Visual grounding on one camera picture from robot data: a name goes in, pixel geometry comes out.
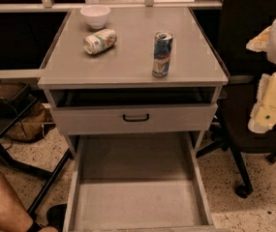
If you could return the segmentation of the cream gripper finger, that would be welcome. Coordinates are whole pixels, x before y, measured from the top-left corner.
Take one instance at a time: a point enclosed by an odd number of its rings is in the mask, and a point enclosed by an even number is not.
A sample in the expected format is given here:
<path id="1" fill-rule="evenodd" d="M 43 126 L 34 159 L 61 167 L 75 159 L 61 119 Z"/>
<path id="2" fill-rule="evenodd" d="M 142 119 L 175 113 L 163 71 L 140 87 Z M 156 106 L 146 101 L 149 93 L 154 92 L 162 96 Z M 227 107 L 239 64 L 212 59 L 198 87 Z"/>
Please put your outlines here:
<path id="1" fill-rule="evenodd" d="M 266 133 L 276 125 L 276 72 L 263 74 L 259 82 L 257 102 L 251 111 L 248 129 L 254 133 Z"/>
<path id="2" fill-rule="evenodd" d="M 246 48 L 255 52 L 266 52 L 268 48 L 268 39 L 270 34 L 270 26 L 266 27 L 257 36 L 246 44 Z"/>

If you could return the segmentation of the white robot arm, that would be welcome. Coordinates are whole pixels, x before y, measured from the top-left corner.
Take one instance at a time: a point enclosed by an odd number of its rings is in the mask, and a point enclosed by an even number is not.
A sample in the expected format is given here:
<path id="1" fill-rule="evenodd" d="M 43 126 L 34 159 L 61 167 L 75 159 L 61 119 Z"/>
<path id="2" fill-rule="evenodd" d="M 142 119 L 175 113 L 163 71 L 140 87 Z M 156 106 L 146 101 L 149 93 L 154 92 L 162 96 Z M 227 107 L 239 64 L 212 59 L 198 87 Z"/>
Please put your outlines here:
<path id="1" fill-rule="evenodd" d="M 251 39 L 246 48 L 255 52 L 264 51 L 267 60 L 276 65 L 276 19 L 256 37 Z M 263 74 L 257 92 L 248 129 L 254 133 L 266 133 L 276 125 L 276 72 Z"/>

